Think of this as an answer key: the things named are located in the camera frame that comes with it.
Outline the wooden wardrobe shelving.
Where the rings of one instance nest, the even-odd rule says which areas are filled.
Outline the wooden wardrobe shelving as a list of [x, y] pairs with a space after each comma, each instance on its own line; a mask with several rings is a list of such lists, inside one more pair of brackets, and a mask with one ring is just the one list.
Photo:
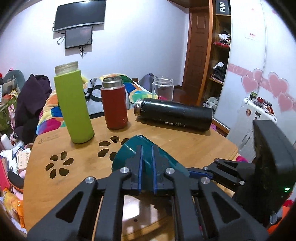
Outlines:
[[174, 100], [202, 105], [222, 92], [230, 55], [231, 15], [217, 15], [215, 1], [174, 3], [189, 11], [184, 76], [174, 89]]

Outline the colourful patterned quilt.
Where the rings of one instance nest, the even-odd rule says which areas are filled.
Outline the colourful patterned quilt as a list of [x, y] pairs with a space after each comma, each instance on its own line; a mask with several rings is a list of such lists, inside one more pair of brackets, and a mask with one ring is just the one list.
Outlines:
[[[104, 78], [115, 76], [121, 77], [125, 85], [127, 109], [132, 109], [138, 99], [152, 97], [152, 92], [147, 91], [138, 82], [133, 81], [124, 74], [108, 74], [92, 78], [91, 80], [82, 77], [83, 91], [90, 118], [98, 118], [104, 115], [100, 91], [102, 81]], [[66, 124], [58, 104], [58, 97], [54, 90], [46, 100], [45, 106], [40, 113], [36, 134], [40, 135], [65, 126]]]

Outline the small wall monitor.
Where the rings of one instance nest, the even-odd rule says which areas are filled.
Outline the small wall monitor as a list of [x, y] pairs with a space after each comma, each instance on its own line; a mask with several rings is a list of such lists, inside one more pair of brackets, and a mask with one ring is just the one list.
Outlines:
[[68, 29], [65, 31], [65, 49], [91, 45], [92, 38], [92, 26], [83, 26]]

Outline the red thermos bottle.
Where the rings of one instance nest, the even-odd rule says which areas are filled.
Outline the red thermos bottle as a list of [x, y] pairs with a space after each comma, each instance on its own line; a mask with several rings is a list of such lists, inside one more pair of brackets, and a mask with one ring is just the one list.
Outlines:
[[127, 126], [126, 91], [121, 77], [104, 78], [100, 91], [107, 127], [113, 130], [125, 128]]

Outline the dark purple jacket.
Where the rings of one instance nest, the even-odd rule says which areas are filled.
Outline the dark purple jacket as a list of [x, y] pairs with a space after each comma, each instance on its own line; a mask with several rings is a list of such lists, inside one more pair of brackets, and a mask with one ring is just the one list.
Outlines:
[[14, 132], [24, 144], [33, 143], [39, 115], [52, 93], [49, 78], [45, 75], [30, 75], [25, 81], [16, 102]]

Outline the wall-mounted black television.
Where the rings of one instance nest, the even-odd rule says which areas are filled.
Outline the wall-mounted black television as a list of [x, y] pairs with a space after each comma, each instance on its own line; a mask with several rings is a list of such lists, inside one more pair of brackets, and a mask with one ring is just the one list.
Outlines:
[[80, 1], [57, 7], [54, 31], [104, 24], [106, 1]]

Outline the green thermos bottle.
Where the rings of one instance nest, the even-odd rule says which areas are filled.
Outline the green thermos bottle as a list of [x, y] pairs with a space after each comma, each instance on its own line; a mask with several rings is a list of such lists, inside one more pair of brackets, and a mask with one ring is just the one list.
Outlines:
[[78, 62], [56, 66], [55, 74], [58, 103], [71, 140], [75, 144], [88, 142], [93, 138], [94, 130], [86, 106]]

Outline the black thermos bottle lying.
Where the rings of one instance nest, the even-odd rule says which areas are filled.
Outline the black thermos bottle lying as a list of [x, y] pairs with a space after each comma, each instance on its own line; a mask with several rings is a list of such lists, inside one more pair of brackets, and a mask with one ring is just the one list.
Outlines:
[[207, 131], [212, 124], [212, 110], [200, 106], [144, 98], [138, 99], [133, 109], [138, 118], [184, 128], [195, 128], [203, 132]]

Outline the clear glass jar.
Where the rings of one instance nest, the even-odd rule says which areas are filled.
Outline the clear glass jar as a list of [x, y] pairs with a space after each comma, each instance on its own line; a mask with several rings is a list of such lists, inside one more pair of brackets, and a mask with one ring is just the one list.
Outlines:
[[160, 100], [173, 100], [174, 79], [157, 75], [152, 83], [152, 98]]

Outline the grey plush toy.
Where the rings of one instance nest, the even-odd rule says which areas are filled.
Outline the grey plush toy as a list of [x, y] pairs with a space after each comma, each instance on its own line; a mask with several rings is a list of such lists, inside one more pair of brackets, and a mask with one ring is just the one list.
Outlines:
[[22, 90], [24, 83], [25, 78], [20, 70], [10, 71], [1, 81], [3, 96], [6, 94], [10, 94], [13, 90], [15, 90], [19, 94]]

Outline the white suitcase with stickers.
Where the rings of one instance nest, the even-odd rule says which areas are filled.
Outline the white suitcase with stickers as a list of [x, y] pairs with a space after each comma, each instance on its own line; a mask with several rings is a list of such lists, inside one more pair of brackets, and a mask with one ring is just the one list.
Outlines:
[[238, 111], [237, 121], [227, 135], [227, 139], [237, 146], [238, 153], [248, 162], [252, 162], [256, 156], [254, 149], [254, 120], [271, 120], [277, 123], [276, 116], [268, 113], [263, 104], [246, 97]]

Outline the black FiiO box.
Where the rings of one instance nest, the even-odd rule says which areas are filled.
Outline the black FiiO box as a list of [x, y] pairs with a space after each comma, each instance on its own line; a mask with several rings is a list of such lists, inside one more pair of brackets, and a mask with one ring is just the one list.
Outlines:
[[231, 15], [229, 0], [215, 0], [217, 15]]

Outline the grey backpack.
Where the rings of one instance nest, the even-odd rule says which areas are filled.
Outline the grey backpack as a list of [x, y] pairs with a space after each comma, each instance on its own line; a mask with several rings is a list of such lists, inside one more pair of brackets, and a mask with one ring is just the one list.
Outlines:
[[138, 84], [146, 89], [147, 91], [152, 91], [152, 83], [154, 81], [154, 75], [152, 73], [146, 74], [141, 80], [138, 81]]

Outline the green storage basket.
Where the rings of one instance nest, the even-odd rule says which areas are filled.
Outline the green storage basket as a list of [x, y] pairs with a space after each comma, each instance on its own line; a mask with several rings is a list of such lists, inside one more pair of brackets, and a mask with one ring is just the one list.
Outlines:
[[11, 119], [9, 117], [8, 106], [11, 106], [13, 104], [14, 107], [16, 107], [16, 102], [17, 102], [17, 99], [15, 97], [12, 97], [5, 104], [1, 105], [0, 131], [4, 131], [11, 126], [11, 124], [10, 124]]

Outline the teal cup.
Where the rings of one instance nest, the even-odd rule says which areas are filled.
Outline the teal cup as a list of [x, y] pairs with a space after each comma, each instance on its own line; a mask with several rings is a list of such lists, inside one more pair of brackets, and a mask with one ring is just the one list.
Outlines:
[[143, 147], [143, 173], [142, 173], [142, 190], [154, 191], [153, 188], [153, 167], [152, 167], [152, 141], [142, 135], [136, 135], [129, 140], [121, 142], [122, 147], [119, 149], [113, 159], [112, 172], [126, 166], [126, 160], [132, 158], [137, 152], [137, 146]]

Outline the white sliding wardrobe door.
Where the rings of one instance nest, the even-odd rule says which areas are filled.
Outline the white sliding wardrobe door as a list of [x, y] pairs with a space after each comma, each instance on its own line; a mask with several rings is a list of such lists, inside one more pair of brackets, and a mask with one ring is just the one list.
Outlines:
[[230, 54], [214, 118], [232, 128], [255, 87], [295, 144], [295, 38], [267, 1], [230, 1], [230, 6]]

